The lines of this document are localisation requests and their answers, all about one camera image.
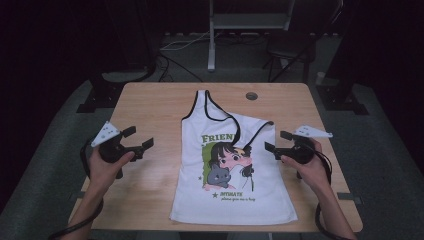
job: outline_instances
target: gray cat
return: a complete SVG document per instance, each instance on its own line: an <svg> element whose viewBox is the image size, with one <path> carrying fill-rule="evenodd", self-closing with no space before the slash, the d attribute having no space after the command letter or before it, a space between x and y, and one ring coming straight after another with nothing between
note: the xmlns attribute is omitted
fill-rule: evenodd
<svg viewBox="0 0 424 240"><path fill-rule="evenodd" d="M228 188L228 182L231 179L228 167L220 168L217 164L212 164L211 171L208 174L208 183L210 185Z"/></svg>

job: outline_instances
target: tank top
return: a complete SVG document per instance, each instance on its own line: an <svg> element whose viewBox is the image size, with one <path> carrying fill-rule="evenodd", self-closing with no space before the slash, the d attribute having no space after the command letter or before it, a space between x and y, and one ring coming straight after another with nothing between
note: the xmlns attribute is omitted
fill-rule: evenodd
<svg viewBox="0 0 424 240"><path fill-rule="evenodd" d="M297 220L279 170L265 150L272 121L229 113L199 90L182 119L182 165L170 219L195 224L271 225Z"/></svg>

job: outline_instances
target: gray carpet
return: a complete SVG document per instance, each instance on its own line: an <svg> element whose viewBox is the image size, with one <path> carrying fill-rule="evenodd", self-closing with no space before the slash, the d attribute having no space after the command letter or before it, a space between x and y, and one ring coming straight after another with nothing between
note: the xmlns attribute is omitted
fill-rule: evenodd
<svg viewBox="0 0 424 240"><path fill-rule="evenodd" d="M197 37L168 37L165 42ZM217 39L217 64L213 73L207 71L208 42L162 53L205 82L266 82L268 70L262 69L268 60L265 41L262 38L247 40L249 44L228 44L234 40ZM353 88L369 115L326 111L317 94L315 75L327 70L339 42L336 37L320 40L317 60L310 69L309 86L326 129L334 134L331 142L351 192L362 202L357 208L364 228L358 237L424 239L423 176L386 118L373 90L361 85ZM157 71L146 81L159 80L166 60L159 57L157 63ZM278 82L300 82L301 70L302 65L295 64ZM108 73L104 77L121 81L141 74ZM163 80L199 81L172 62ZM97 109L95 113L76 113L90 89L88 81L81 85L52 121L0 217L0 239L46 239L52 232L66 226L75 203L71 195L79 191L84 181L80 147L97 133L113 112L113 109ZM94 230L93 238L133 240L137 238L137 232ZM273 239L325 237L319 233L290 233L273 234Z"/></svg>

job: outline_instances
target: dark background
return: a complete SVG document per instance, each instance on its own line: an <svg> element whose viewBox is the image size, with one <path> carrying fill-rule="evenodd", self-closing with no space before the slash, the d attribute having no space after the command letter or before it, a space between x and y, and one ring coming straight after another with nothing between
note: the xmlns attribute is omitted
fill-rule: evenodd
<svg viewBox="0 0 424 240"><path fill-rule="evenodd" d="M5 0L0 3L3 210L51 120L70 94L101 72L154 64L160 36L206 32L208 1ZM216 0L219 12L279 12L276 0ZM344 35L328 76L372 87L424 172L424 7L419 0L345 1Z"/></svg>

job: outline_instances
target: table top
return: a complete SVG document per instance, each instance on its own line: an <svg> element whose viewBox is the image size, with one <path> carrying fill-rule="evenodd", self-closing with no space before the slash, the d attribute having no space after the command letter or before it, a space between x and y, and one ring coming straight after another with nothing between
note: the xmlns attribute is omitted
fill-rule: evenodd
<svg viewBox="0 0 424 240"><path fill-rule="evenodd" d="M105 195L103 211L95 219L93 228L317 232L314 222L318 203L316 196L303 181L297 179L296 170L282 164L281 174L298 221L278 225L224 226L187 224L169 219L181 166L181 119L190 112L197 90L209 90L212 99L228 112L273 121L276 132L294 132L303 124L326 130L308 87L301 83L128 83L110 121L120 130L136 126L137 132L121 141L126 147L139 146L152 137L155 143L146 150L143 159L124 166L124 177L116 180ZM256 93L258 98L248 100L246 94L249 92ZM333 165L334 192L349 193L329 139L318 140ZM292 145L277 134L277 147ZM362 221L354 202L339 200L339 203L352 229L359 232Z"/></svg>

